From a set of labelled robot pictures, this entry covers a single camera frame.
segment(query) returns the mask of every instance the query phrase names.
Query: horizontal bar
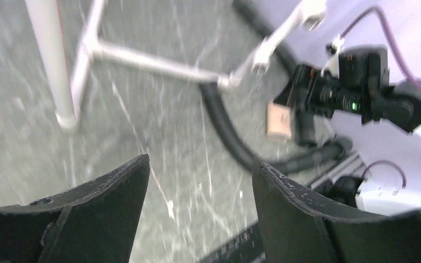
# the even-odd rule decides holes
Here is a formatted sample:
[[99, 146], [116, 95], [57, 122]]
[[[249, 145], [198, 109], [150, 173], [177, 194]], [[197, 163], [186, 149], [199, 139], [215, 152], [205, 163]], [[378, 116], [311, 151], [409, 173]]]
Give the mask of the horizontal bar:
[[186, 64], [181, 64], [108, 42], [99, 41], [97, 47], [95, 47], [93, 51], [94, 55], [101, 58], [112, 59], [127, 65], [136, 66], [140, 69], [159, 72], [173, 77], [180, 77], [201, 83], [217, 82], [223, 86], [225, 86], [225, 83], [229, 82], [229, 76], [227, 75], [194, 68]]

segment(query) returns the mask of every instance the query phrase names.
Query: cable connector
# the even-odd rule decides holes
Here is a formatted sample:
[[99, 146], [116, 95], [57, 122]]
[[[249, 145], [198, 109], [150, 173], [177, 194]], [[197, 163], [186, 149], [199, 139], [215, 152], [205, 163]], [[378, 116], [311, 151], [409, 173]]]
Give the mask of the cable connector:
[[336, 53], [341, 52], [343, 44], [344, 38], [338, 35], [333, 41], [331, 41], [325, 46], [325, 50], [328, 53], [328, 55], [333, 56]]

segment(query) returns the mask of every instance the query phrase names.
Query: black mechanical device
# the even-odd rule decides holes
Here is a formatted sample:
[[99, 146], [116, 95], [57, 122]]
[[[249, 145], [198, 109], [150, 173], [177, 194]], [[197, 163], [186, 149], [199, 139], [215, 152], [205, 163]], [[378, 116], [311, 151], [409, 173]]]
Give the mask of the black mechanical device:
[[383, 46], [345, 50], [338, 55], [339, 77], [300, 64], [290, 97], [302, 99], [306, 112], [322, 117], [332, 118], [340, 110], [360, 115], [363, 125], [387, 119], [411, 133], [421, 125], [421, 92], [408, 80], [390, 84], [387, 53]]

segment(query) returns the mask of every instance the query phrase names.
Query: marble floor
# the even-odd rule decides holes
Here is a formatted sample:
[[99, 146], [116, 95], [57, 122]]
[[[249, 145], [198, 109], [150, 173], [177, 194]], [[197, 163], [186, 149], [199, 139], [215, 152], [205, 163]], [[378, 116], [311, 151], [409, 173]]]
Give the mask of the marble floor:
[[[67, 56], [89, 0], [60, 0]], [[257, 36], [231, 0], [110, 0], [101, 37], [169, 59], [229, 72]], [[274, 64], [225, 94], [235, 126], [264, 157], [296, 145], [265, 138], [266, 104], [287, 81]], [[131, 262], [193, 263], [257, 215], [249, 174], [217, 138], [193, 83], [96, 61], [78, 134], [63, 134], [23, 0], [0, 0], [0, 206], [28, 204], [82, 184], [148, 153], [151, 181]], [[318, 171], [295, 176], [306, 182]]]

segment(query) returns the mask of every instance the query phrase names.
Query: white metal frame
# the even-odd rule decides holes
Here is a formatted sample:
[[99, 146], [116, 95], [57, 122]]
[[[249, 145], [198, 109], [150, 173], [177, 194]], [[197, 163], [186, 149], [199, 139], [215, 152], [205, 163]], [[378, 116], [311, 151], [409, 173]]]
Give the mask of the white metal frame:
[[220, 88], [228, 89], [237, 87], [249, 70], [258, 74], [265, 73], [269, 68], [270, 56], [288, 34], [299, 26], [304, 26], [309, 31], [313, 30], [323, 21], [326, 14], [326, 0], [301, 0], [290, 17], [270, 37], [264, 39], [239, 68], [227, 75], [180, 64], [99, 39], [98, 31], [108, 0], [93, 0], [79, 39], [77, 58], [69, 79], [58, 1], [25, 1], [53, 95], [56, 116], [61, 128], [67, 132], [75, 132], [79, 126], [83, 93], [90, 63], [94, 57], [111, 59], [199, 83], [217, 82]]

